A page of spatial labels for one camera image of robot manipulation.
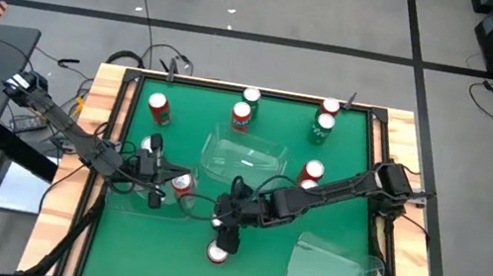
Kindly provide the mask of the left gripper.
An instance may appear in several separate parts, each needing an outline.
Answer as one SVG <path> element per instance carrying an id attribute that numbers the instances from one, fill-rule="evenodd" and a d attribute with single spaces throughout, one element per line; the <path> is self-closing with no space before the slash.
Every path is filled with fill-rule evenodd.
<path id="1" fill-rule="evenodd" d="M 158 210 L 164 194 L 162 190 L 164 182 L 190 175 L 191 170 L 162 160 L 164 147 L 162 135 L 152 134 L 149 143 L 149 148 L 142 147 L 138 150 L 134 177 L 140 192 L 147 198 L 147 206 Z"/>

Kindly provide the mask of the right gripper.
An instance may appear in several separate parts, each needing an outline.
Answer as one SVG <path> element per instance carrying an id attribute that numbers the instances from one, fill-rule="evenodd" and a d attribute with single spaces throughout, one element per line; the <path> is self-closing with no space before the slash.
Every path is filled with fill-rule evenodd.
<path id="1" fill-rule="evenodd" d="M 256 196 L 248 200 L 251 188 L 242 176 L 237 176 L 232 182 L 231 194 L 221 194 L 213 210 L 211 219 L 215 227 L 225 225 L 218 230 L 216 243 L 225 252 L 234 255 L 240 248 L 239 228 L 265 228 L 271 221 L 270 201 L 268 198 Z"/>

